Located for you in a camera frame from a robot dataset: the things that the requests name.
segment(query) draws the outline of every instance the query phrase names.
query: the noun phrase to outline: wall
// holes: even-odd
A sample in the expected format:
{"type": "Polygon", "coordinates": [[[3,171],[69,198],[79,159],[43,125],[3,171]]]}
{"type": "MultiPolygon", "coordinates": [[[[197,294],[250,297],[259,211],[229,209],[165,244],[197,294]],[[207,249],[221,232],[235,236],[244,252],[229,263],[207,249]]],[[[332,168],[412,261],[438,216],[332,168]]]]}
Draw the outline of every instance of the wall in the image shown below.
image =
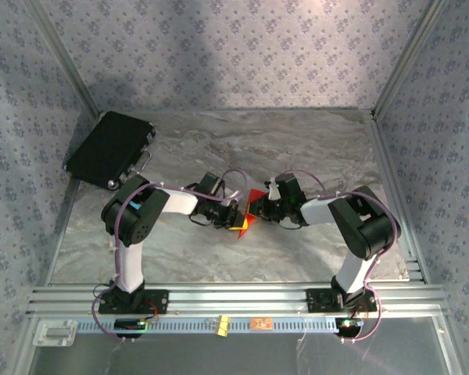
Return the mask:
{"type": "Polygon", "coordinates": [[[371,108],[428,0],[41,0],[99,109],[371,108]]]}
{"type": "Polygon", "coordinates": [[[22,2],[0,2],[0,373],[31,286],[45,278],[68,179],[90,122],[22,2]]]}
{"type": "Polygon", "coordinates": [[[381,121],[431,280],[469,356],[469,0],[451,2],[381,121]]]}

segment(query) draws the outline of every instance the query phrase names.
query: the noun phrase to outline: marble surface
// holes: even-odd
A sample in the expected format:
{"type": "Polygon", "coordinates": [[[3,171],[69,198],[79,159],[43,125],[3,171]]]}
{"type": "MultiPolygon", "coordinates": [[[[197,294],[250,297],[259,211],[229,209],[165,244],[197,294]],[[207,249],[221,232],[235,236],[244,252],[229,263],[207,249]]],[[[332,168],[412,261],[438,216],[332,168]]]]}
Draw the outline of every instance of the marble surface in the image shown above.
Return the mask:
{"type": "MultiPolygon", "coordinates": [[[[220,176],[240,168],[249,175],[250,188],[263,188],[269,177],[300,168],[319,176],[329,191],[366,184],[386,202],[365,112],[171,112],[140,117],[157,128],[153,157],[142,173],[155,182],[185,186],[206,171],[220,176]]],[[[320,192],[314,180],[298,177],[308,197],[320,192]]],[[[239,189],[242,179],[232,174],[227,186],[239,189]]],[[[112,242],[99,217],[111,196],[81,183],[52,283],[104,282],[114,274],[112,242]]],[[[145,279],[329,281],[348,251],[334,224],[284,230],[257,222],[242,239],[237,236],[237,231],[194,225],[186,216],[162,214],[144,245],[145,279]]],[[[407,278],[398,246],[384,257],[374,278],[407,278]]]]}

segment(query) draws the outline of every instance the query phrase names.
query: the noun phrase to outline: black mounting plate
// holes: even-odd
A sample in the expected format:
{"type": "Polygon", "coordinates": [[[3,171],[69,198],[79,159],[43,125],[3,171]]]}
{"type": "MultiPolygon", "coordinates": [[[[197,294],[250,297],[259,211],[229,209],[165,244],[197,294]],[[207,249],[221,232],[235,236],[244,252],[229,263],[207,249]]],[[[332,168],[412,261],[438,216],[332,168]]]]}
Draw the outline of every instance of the black mounting plate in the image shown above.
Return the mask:
{"type": "Polygon", "coordinates": [[[158,314],[166,314],[166,308],[169,303],[169,291],[165,289],[145,289],[141,291],[143,298],[142,303],[135,309],[128,304],[122,303],[121,299],[113,293],[115,289],[109,291],[102,296],[101,303],[99,304],[99,314],[107,315],[123,315],[123,314],[138,314],[151,316],[155,314],[155,308],[144,301],[150,301],[158,310],[158,314]]]}
{"type": "Polygon", "coordinates": [[[342,295],[331,288],[306,289],[306,301],[308,313],[352,313],[357,305],[363,307],[361,313],[365,308],[369,313],[377,311],[374,293],[369,290],[348,306],[342,306],[342,295]]]}

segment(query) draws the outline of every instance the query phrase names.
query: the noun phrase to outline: purple cable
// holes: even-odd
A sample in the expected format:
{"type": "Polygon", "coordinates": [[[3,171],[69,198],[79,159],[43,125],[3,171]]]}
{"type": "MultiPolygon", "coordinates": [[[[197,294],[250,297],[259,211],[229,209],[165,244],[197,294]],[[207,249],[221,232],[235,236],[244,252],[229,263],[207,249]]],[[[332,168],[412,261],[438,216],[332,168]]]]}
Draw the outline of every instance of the purple cable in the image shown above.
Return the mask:
{"type": "Polygon", "coordinates": [[[375,257],[374,261],[372,262],[372,264],[370,265],[370,268],[368,269],[367,273],[365,274],[365,278],[363,280],[363,285],[365,287],[365,289],[368,289],[369,291],[371,291],[375,298],[377,299],[377,302],[378,302],[378,318],[377,318],[377,321],[375,322],[375,325],[374,327],[370,330],[370,332],[368,332],[367,334],[365,334],[364,336],[362,337],[358,337],[358,338],[354,338],[353,340],[354,341],[362,341],[362,340],[365,340],[366,338],[369,338],[372,334],[374,334],[374,332],[377,330],[378,326],[381,324],[381,313],[382,313],[382,302],[381,302],[381,297],[380,295],[377,293],[377,291],[375,289],[373,289],[370,285],[368,285],[368,278],[370,277],[370,275],[372,274],[372,271],[374,270],[374,268],[376,267],[377,263],[378,263],[378,260],[386,253],[388,252],[389,250],[391,250],[391,248],[394,246],[394,244],[396,243],[396,240],[398,239],[398,227],[396,226],[396,221],[394,219],[394,216],[391,214],[391,212],[388,210],[388,208],[382,204],[381,201],[379,201],[378,199],[375,199],[373,197],[371,197],[370,195],[367,195],[367,194],[364,194],[364,193],[361,193],[359,191],[347,191],[347,192],[344,192],[344,193],[339,193],[337,195],[327,195],[327,196],[324,196],[324,197],[319,197],[318,200],[320,201],[324,201],[324,200],[328,200],[328,199],[333,199],[333,198],[339,198],[339,197],[344,197],[344,196],[348,196],[348,195],[353,195],[353,196],[356,196],[356,197],[361,197],[361,198],[364,198],[372,203],[374,203],[375,205],[377,205],[382,211],[384,211],[385,215],[388,217],[389,219],[389,222],[391,223],[391,226],[392,226],[392,232],[393,232],[393,240],[392,240],[392,243],[389,245],[388,248],[380,251],[377,256],[375,257]]]}
{"type": "Polygon", "coordinates": [[[318,177],[314,176],[311,172],[308,172],[307,170],[286,170],[282,174],[294,173],[294,172],[307,174],[308,176],[313,178],[321,186],[321,188],[323,189],[323,192],[325,192],[325,193],[327,192],[327,188],[325,187],[325,185],[323,185],[323,183],[320,181],[320,179],[318,177]]]}
{"type": "MultiPolygon", "coordinates": [[[[247,176],[246,176],[245,172],[243,172],[241,170],[227,170],[226,172],[224,172],[224,174],[222,175],[221,178],[224,179],[224,176],[228,173],[231,173],[231,172],[237,172],[237,173],[240,173],[243,176],[243,178],[245,180],[245,185],[243,187],[243,190],[245,190],[246,187],[247,187],[247,176]]],[[[195,195],[197,197],[209,199],[211,201],[216,201],[216,202],[228,202],[228,201],[230,202],[234,199],[240,198],[243,195],[242,192],[239,192],[234,197],[218,198],[218,197],[213,197],[211,195],[205,195],[205,194],[202,194],[202,193],[198,193],[197,191],[184,189],[182,187],[174,187],[174,186],[166,187],[165,185],[162,185],[162,184],[156,184],[156,183],[150,182],[150,183],[142,185],[141,187],[139,187],[138,189],[133,191],[132,194],[130,194],[127,197],[125,202],[122,204],[122,206],[118,210],[118,214],[116,215],[116,219],[115,219],[115,230],[114,230],[114,232],[115,232],[115,234],[114,234],[114,237],[115,237],[115,271],[116,271],[115,280],[111,284],[110,287],[108,287],[107,289],[101,291],[101,293],[98,294],[98,296],[92,302],[92,307],[91,307],[92,317],[94,318],[94,321],[95,321],[95,324],[97,325],[97,327],[106,336],[109,336],[110,338],[116,339],[118,341],[124,341],[124,338],[120,338],[120,337],[116,336],[115,334],[113,334],[111,332],[108,332],[108,330],[106,328],[104,328],[104,326],[99,321],[99,319],[97,317],[97,314],[95,312],[95,305],[97,304],[98,301],[100,301],[102,299],[103,295],[105,295],[106,293],[112,291],[116,287],[116,284],[118,282],[118,278],[120,277],[120,239],[118,237],[118,233],[119,233],[119,230],[120,230],[120,221],[122,219],[122,215],[124,214],[125,209],[127,208],[128,204],[131,202],[131,200],[137,194],[139,194],[141,191],[145,190],[146,188],[162,188],[162,189],[167,189],[167,190],[171,190],[171,191],[183,191],[185,193],[189,193],[191,195],[195,195]]]]}

